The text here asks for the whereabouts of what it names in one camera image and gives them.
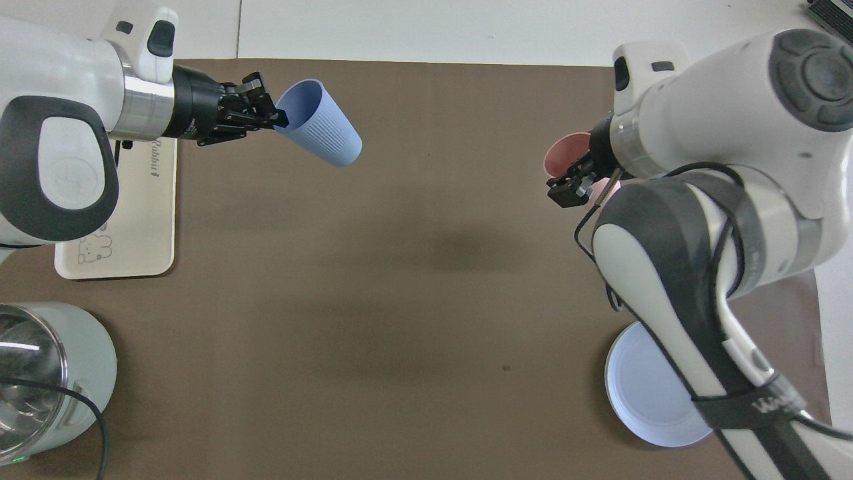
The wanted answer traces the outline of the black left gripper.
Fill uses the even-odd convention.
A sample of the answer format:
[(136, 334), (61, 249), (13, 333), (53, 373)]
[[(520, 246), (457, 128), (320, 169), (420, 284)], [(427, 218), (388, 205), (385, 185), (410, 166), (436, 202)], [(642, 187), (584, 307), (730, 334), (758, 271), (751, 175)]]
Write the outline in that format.
[[(216, 145), (244, 139), (253, 131), (290, 125), (287, 114), (275, 107), (259, 72), (248, 74), (241, 84), (219, 84), (200, 70), (175, 65), (173, 90), (173, 113), (163, 131), (163, 137), (168, 139), (192, 140), (200, 146)], [(219, 113), (222, 95), (231, 110)]]

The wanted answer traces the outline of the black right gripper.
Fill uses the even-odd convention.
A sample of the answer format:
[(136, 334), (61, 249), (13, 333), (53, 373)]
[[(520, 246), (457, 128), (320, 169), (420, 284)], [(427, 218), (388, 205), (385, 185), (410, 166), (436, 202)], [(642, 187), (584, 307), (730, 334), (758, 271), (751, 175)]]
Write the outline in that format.
[(597, 122), (589, 133), (589, 145), (581, 163), (581, 173), (551, 177), (546, 180), (546, 195), (561, 209), (570, 209), (587, 204), (593, 195), (593, 185), (605, 177), (613, 177), (620, 170), (621, 181), (632, 179), (632, 175), (621, 166), (610, 144), (610, 123), (613, 115)]

